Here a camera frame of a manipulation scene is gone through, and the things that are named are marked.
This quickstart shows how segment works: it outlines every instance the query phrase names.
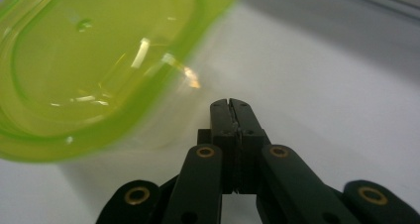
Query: white surface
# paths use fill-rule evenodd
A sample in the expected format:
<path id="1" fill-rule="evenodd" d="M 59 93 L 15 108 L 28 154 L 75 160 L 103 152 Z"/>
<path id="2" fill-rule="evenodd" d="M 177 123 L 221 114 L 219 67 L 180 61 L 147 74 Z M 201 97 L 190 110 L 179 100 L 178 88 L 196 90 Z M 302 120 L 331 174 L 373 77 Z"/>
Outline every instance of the white surface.
<path id="1" fill-rule="evenodd" d="M 0 161 L 1 222 L 94 223 L 127 181 L 176 175 L 209 104 L 227 97 L 250 103 L 271 141 L 325 183 L 371 180 L 420 211 L 419 22 L 363 0 L 242 0 L 215 37 L 203 88 L 168 121 L 172 142 L 144 150 L 127 139 L 57 166 Z M 222 223 L 261 223 L 252 197 L 223 204 Z"/>

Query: green lid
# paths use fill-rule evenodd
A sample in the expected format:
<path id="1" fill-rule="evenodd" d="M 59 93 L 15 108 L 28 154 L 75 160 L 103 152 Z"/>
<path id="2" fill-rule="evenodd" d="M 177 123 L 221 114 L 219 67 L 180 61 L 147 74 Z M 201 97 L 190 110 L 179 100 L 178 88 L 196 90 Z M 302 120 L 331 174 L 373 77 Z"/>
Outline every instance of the green lid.
<path id="1" fill-rule="evenodd" d="M 150 111 L 233 0 L 4 0 L 0 156 L 96 150 Z"/>

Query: green plastic container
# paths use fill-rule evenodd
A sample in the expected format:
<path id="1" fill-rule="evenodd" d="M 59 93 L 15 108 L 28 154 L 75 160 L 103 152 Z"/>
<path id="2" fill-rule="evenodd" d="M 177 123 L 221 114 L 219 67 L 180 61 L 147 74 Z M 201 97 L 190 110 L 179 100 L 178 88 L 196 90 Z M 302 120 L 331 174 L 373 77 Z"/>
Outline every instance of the green plastic container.
<path id="1" fill-rule="evenodd" d="M 186 71 L 232 2 L 4 0 L 0 156 L 47 162 L 111 144 Z"/>

